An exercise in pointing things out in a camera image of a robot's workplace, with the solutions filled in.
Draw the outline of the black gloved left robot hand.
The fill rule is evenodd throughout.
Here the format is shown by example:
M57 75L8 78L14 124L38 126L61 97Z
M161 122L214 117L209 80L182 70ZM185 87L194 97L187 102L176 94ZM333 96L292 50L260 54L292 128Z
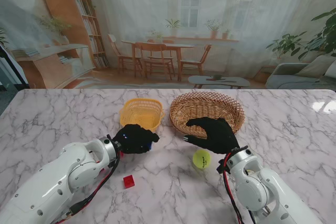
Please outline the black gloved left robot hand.
M112 140L120 144L120 150L125 154L142 154L148 152L152 143L157 143L159 139L156 133L138 124L127 124Z

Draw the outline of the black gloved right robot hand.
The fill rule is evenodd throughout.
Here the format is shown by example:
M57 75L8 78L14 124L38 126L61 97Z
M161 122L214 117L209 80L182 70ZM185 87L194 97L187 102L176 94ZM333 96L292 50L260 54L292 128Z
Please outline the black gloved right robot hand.
M238 149L239 144L231 126L225 119L208 117L190 119L187 126L199 126L206 132L206 139L194 135L185 135L183 140L216 154L228 154Z

